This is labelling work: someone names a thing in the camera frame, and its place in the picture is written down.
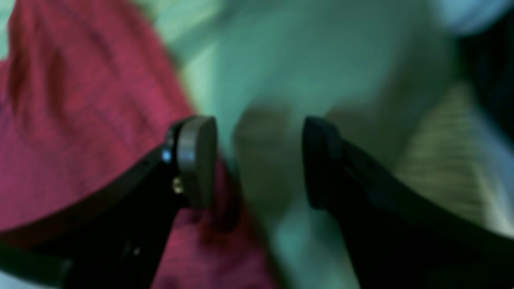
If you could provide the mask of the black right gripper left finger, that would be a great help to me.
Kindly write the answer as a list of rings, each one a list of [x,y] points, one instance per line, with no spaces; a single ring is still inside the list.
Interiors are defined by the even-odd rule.
[[[211,205],[216,162],[215,117],[174,123],[98,192],[1,232],[2,289],[149,289],[179,210]]]

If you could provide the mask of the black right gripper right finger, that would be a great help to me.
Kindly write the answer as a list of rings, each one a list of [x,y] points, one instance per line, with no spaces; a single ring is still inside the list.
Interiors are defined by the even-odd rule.
[[[310,205],[336,220],[362,289],[512,289],[512,238],[416,194],[324,119],[305,119],[302,154]]]

